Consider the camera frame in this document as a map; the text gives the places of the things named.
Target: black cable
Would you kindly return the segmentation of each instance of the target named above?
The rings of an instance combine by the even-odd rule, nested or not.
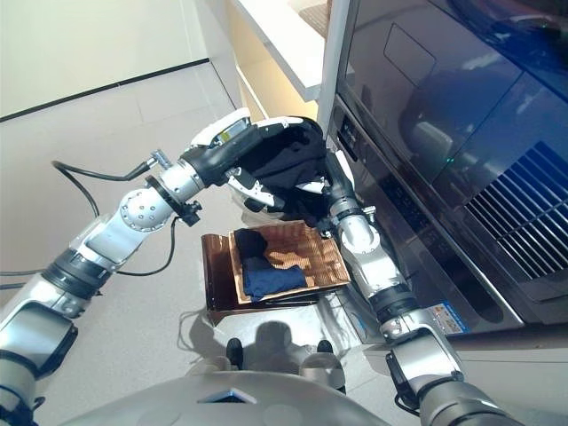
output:
[[[89,178],[96,178],[96,179],[103,179],[103,180],[113,180],[115,182],[126,182],[132,179],[137,178],[142,173],[145,173],[150,170],[150,166],[147,162],[141,162],[134,170],[129,171],[124,176],[113,176],[113,175],[106,175],[104,173],[98,173],[96,171],[79,169],[75,166],[70,166],[69,164],[65,164],[64,162],[51,162],[53,167],[57,170],[67,170],[73,171],[74,173],[78,173],[80,175],[88,176]]]
[[[23,277],[25,275],[34,275],[39,272],[43,272],[43,269],[33,269],[31,271],[3,271],[0,272],[0,277]]]
[[[79,191],[83,193],[83,195],[86,197],[87,201],[91,205],[91,209],[95,214],[95,217],[97,217],[100,214],[99,206],[95,202],[95,199],[92,198],[91,193],[87,191],[87,188],[85,188],[83,184],[81,184],[81,182],[79,182],[75,177],[73,177],[73,175],[69,173],[70,171],[73,171],[74,173],[78,173],[80,175],[88,176],[89,178],[113,180],[115,182],[126,182],[135,179],[138,176],[140,176],[142,173],[145,173],[150,170],[150,166],[148,165],[147,162],[141,162],[138,166],[136,166],[134,170],[129,171],[126,175],[113,176],[113,175],[106,175],[104,173],[98,173],[96,171],[79,169],[78,167],[70,166],[69,164],[65,164],[64,162],[53,161],[51,162],[51,165],[55,169],[57,169],[63,176],[69,179],[73,183],[73,185],[75,185],[79,189]]]
[[[65,176],[67,179],[69,179],[71,181],[71,183],[73,183],[73,185],[75,185],[79,189],[79,191],[81,191],[81,193],[85,196],[85,198],[87,199],[87,201],[91,205],[91,209],[92,209],[95,217],[98,217],[100,215],[99,206],[97,205],[97,202],[92,197],[91,193],[89,193],[87,188],[85,188],[83,186],[83,184],[81,184],[81,182],[79,182],[73,175],[71,175],[71,173],[69,173],[69,171],[73,171],[74,173],[78,173],[80,175],[88,176],[89,178],[124,182],[124,181],[129,181],[129,180],[132,180],[134,178],[137,178],[142,173],[150,170],[150,166],[148,165],[147,162],[141,162],[134,170],[130,171],[129,173],[127,173],[124,176],[112,176],[112,175],[106,175],[106,174],[103,174],[103,173],[98,173],[96,171],[79,169],[77,167],[65,164],[64,162],[53,161],[53,162],[51,162],[51,165],[55,169],[57,169],[63,176]],[[171,222],[170,254],[168,255],[168,260],[166,261],[166,264],[164,266],[162,266],[161,268],[156,269],[154,271],[151,271],[151,272],[119,271],[117,273],[120,273],[121,275],[130,275],[132,277],[147,277],[148,275],[154,275],[155,273],[159,273],[159,272],[163,271],[164,269],[166,269],[168,266],[170,266],[171,259],[174,256],[174,250],[176,248],[175,228],[176,228],[176,222],[177,222],[178,219],[180,219],[180,217],[174,217],[174,220]],[[33,270],[33,271],[7,271],[7,272],[0,272],[0,276],[3,276],[3,277],[19,277],[19,276],[23,276],[23,275],[32,275],[34,273],[38,273],[38,272],[42,272],[42,271],[43,271],[43,269],[38,269],[38,270]],[[19,285],[19,284],[20,283],[6,284],[5,285],[6,288],[2,287],[0,289],[8,289],[7,286],[16,286],[16,285]]]
[[[117,273],[120,273],[121,275],[129,275],[131,277],[147,277],[148,275],[154,275],[155,273],[161,272],[164,269],[166,269],[168,266],[170,266],[171,263],[171,259],[173,259],[174,257],[174,251],[176,250],[176,222],[180,219],[181,217],[176,216],[174,217],[174,220],[171,221],[171,226],[170,226],[170,238],[171,238],[171,244],[170,244],[170,254],[168,255],[168,260],[166,261],[166,263],[164,264],[164,266],[162,266],[161,268],[158,268],[154,271],[151,272],[125,272],[125,271],[119,271]]]
[[[420,417],[420,413],[418,413],[416,410],[413,410],[412,408],[408,408],[402,402],[400,402],[400,395],[398,395],[398,393],[394,397],[394,403],[397,405],[398,408],[405,410],[407,413],[415,415],[416,417]]]
[[[81,191],[81,193],[85,196],[85,198],[87,199],[87,201],[89,202],[89,204],[91,205],[91,209],[92,212],[95,214],[95,217],[98,217],[100,215],[99,212],[99,206],[97,206],[97,202],[95,201],[94,198],[92,198],[91,193],[89,193],[89,191],[87,191],[87,188],[85,188],[81,182],[79,182],[77,179],[75,179],[71,173],[69,173],[65,167],[59,166],[60,164],[63,164],[61,162],[51,162],[51,164],[53,165],[53,167],[55,169],[57,169],[59,172],[61,172],[61,174],[63,176],[65,176],[67,179],[69,179],[71,181],[71,183],[73,185],[75,185],[79,191]]]
[[[0,290],[14,290],[24,287],[25,282],[14,282],[12,284],[0,284]]]

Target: baseboard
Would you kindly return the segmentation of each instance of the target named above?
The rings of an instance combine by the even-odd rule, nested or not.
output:
[[[18,118],[18,117],[21,117],[22,115],[31,114],[31,113],[34,113],[36,111],[40,111],[40,110],[45,109],[45,108],[49,108],[49,107],[53,107],[53,106],[58,105],[58,104],[62,104],[63,102],[68,102],[69,100],[79,99],[79,98],[82,98],[83,96],[89,96],[89,95],[92,95],[94,93],[99,93],[100,91],[107,91],[108,89],[115,89],[115,88],[120,87],[120,86],[125,86],[126,84],[135,83],[135,82],[139,82],[141,80],[145,80],[146,78],[152,78],[152,77],[156,77],[158,75],[173,73],[175,71],[179,71],[180,69],[195,67],[196,65],[206,64],[207,62],[209,62],[209,58],[194,60],[192,62],[187,62],[185,64],[176,65],[174,67],[161,69],[159,71],[153,71],[153,73],[139,75],[137,77],[128,78],[126,80],[122,80],[122,81],[116,82],[116,83],[110,83],[110,84],[107,84],[105,86],[98,87],[96,89],[90,89],[89,91],[82,91],[81,93],[77,93],[75,95],[65,96],[64,98],[53,100],[51,102],[47,102],[47,103],[42,104],[42,105],[32,106],[31,108],[24,109],[24,110],[19,111],[17,113],[5,115],[4,117],[0,118],[0,122],[6,122],[8,120],[11,120],[12,118]]]

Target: vent grille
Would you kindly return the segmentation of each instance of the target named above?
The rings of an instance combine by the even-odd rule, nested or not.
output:
[[[568,163],[542,142],[465,208],[531,279],[568,267]]]

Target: tiled floor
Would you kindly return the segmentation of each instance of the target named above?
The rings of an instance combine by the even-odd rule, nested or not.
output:
[[[51,160],[122,174],[156,147],[177,158],[198,130],[232,110],[206,64],[0,124],[1,269],[46,266],[91,221],[87,202],[51,168]],[[101,211],[108,212],[132,187],[82,181]],[[336,298],[317,307],[251,313],[224,319],[216,328],[209,325],[200,236],[227,234],[244,224],[225,188],[210,188],[196,198],[203,206],[202,221],[191,229],[178,226],[170,268],[147,278],[115,276],[77,321],[79,339],[64,366],[41,383],[47,402],[36,412],[38,422],[57,424],[179,377],[200,357],[223,353],[226,341],[238,336],[248,346],[249,364],[261,368],[266,362],[258,356],[259,348],[267,340],[285,342],[287,359],[297,362],[326,337],[341,355],[349,396],[388,422],[418,424],[392,404],[391,379],[368,365]],[[147,271],[161,265],[168,234],[152,236],[125,269]],[[5,300],[9,294],[4,291],[0,297]]]

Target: beige wall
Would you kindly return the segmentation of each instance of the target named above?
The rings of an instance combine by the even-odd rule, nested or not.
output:
[[[0,116],[207,57],[194,0],[0,5]]]

